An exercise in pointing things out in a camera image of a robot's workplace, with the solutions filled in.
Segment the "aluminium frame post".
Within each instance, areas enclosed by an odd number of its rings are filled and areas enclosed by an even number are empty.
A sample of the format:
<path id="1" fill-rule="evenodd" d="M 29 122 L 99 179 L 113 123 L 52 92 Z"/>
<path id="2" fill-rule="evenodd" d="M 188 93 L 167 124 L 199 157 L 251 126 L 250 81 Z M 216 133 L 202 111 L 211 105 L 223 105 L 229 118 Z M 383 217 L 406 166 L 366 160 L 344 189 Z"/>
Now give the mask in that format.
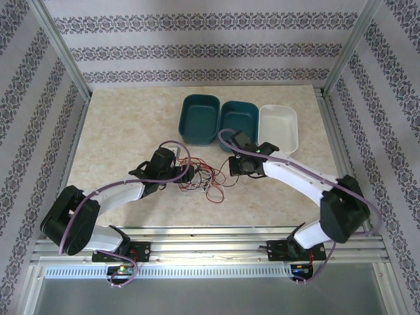
<path id="1" fill-rule="evenodd" d="M 58 57 L 65 65 L 72 81 L 75 83 L 83 99 L 90 101 L 93 92 L 84 78 L 82 71 L 79 69 L 71 50 L 68 48 L 62 34 L 60 33 L 54 18 L 48 11 L 46 4 L 44 4 L 44 0 L 27 0 L 27 2 L 40 23 L 40 26 L 47 34 Z"/>
<path id="2" fill-rule="evenodd" d="M 321 88 L 322 97 L 330 95 L 340 75 L 342 74 L 347 62 L 350 60 L 354 50 L 358 46 L 364 32 L 370 25 L 375 13 L 382 4 L 383 0 L 367 0 L 354 27 L 352 28 L 347 40 L 345 41 L 337 61 L 334 63 L 323 87 Z"/>

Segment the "white plastic bin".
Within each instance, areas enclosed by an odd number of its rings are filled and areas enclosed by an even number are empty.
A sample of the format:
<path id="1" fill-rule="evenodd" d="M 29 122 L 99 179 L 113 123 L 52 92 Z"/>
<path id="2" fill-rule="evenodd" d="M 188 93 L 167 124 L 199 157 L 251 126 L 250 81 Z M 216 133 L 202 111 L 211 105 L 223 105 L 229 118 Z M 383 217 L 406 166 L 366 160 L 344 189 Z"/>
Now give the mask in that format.
<path id="1" fill-rule="evenodd" d="M 267 104 L 259 109 L 258 143 L 269 142 L 284 154 L 291 155 L 299 147 L 297 113 L 293 108 Z"/>

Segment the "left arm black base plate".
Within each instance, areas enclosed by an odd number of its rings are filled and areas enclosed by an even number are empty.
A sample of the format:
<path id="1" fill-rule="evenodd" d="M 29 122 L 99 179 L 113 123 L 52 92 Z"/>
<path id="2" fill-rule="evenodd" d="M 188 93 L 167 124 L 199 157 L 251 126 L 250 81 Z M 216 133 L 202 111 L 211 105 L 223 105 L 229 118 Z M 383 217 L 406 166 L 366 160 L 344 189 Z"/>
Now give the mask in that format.
<path id="1" fill-rule="evenodd" d="M 138 262 L 148 263 L 150 259 L 151 243 L 147 241 L 132 241 L 126 253 L 121 253 L 125 257 Z M 93 253 L 93 263 L 127 263 L 126 259 L 120 259 L 103 253 Z"/>

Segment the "aluminium mounting rail beam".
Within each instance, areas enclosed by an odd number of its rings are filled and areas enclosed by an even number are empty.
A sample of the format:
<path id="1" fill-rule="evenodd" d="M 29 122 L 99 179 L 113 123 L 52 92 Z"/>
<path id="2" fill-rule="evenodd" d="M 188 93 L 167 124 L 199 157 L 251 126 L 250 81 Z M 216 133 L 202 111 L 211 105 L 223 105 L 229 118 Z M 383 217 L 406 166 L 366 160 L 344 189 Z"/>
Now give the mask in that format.
<path id="1" fill-rule="evenodd" d="M 150 264 L 262 264 L 268 240 L 282 240 L 293 230 L 286 226 L 181 226 L 125 228 L 132 240 L 151 245 Z M 380 236 L 353 236 L 344 244 L 327 243 L 330 263 L 387 263 Z"/>

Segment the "grey metal panel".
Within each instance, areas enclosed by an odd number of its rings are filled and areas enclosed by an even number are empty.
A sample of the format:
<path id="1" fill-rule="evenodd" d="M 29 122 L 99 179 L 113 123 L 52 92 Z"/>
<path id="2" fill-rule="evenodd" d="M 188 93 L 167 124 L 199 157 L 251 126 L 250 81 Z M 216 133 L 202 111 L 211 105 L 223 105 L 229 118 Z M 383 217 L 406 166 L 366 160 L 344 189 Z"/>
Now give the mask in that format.
<path id="1" fill-rule="evenodd" d="M 136 280 L 47 279 L 34 315 L 386 315 L 368 284 L 346 289 L 276 278 Z"/>

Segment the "aluminium side rail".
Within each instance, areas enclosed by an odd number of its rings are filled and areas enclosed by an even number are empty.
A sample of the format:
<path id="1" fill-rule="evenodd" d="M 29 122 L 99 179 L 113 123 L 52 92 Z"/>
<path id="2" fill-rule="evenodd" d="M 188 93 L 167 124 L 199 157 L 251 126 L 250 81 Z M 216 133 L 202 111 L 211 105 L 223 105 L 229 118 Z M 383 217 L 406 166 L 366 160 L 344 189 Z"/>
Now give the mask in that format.
<path id="1" fill-rule="evenodd" d="M 325 132 L 333 154 L 338 175 L 340 177 L 343 177 L 344 175 L 356 177 L 348 158 L 345 143 L 341 136 L 340 128 L 337 124 L 337 120 L 328 97 L 324 96 L 323 90 L 319 88 L 314 88 L 314 94 L 318 103 L 322 121 L 324 123 Z"/>
<path id="2" fill-rule="evenodd" d="M 51 220 L 49 211 L 68 182 L 86 105 L 88 102 L 81 96 L 67 95 L 49 137 L 41 169 L 43 179 L 39 181 L 37 227 L 40 233 L 44 223 Z"/>

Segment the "teal plastic bin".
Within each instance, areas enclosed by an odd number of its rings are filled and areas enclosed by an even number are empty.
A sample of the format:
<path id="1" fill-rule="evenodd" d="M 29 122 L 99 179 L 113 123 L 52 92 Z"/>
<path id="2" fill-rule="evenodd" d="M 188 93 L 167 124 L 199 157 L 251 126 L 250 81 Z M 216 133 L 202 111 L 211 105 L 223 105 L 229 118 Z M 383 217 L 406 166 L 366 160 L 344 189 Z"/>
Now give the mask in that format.
<path id="1" fill-rule="evenodd" d="M 187 144 L 212 144 L 219 129 L 220 100 L 210 94 L 190 94 L 182 104 L 178 133 Z"/>
<path id="2" fill-rule="evenodd" d="M 225 102 L 219 117 L 219 131 L 222 129 L 243 131 L 253 142 L 256 142 L 259 130 L 259 109 L 250 102 L 235 100 Z"/>

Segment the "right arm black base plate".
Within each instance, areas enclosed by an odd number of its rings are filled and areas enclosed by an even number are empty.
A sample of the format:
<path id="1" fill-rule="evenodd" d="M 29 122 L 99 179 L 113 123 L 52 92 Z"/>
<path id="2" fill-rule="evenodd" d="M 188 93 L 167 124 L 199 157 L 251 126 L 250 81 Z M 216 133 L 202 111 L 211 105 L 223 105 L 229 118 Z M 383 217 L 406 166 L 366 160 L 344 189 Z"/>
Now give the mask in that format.
<path id="1" fill-rule="evenodd" d="M 310 249 L 299 249 L 297 245 L 287 240 L 268 240 L 265 249 L 269 261 L 309 261 L 311 257 L 314 261 L 324 261 L 326 259 L 323 243 Z"/>

